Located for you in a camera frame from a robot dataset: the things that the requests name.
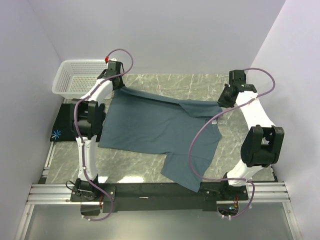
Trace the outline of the blue-grey t-shirt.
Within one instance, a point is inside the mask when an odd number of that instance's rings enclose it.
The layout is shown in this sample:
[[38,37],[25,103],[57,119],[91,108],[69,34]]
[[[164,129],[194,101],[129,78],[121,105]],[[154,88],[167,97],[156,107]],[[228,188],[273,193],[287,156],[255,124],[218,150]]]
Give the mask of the blue-grey t-shirt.
[[180,100],[128,87],[114,92],[106,113],[100,148],[166,154],[161,174],[197,192],[214,158],[221,133],[212,117],[222,112],[216,101]]

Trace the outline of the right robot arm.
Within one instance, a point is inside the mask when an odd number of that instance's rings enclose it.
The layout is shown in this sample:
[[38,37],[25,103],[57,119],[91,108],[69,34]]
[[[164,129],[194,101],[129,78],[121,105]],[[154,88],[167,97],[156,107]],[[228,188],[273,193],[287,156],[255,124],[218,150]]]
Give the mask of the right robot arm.
[[227,109],[240,107],[248,133],[240,149],[239,162],[223,176],[225,180],[219,187],[222,200],[234,200],[237,197],[246,200],[247,181],[279,160],[285,131],[270,120],[259,98],[255,86],[247,83],[244,70],[229,72],[229,83],[225,85],[218,104]]

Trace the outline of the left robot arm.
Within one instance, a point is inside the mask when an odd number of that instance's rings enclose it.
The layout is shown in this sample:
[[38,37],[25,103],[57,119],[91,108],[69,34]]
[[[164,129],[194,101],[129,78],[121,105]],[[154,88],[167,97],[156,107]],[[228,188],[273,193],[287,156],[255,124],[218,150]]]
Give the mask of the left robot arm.
[[123,63],[106,59],[106,69],[97,77],[93,87],[79,99],[72,99],[70,123],[78,146],[79,171],[72,195],[88,201],[103,196],[98,181],[96,166],[96,140],[102,133],[106,118],[104,99],[115,89],[124,86]]

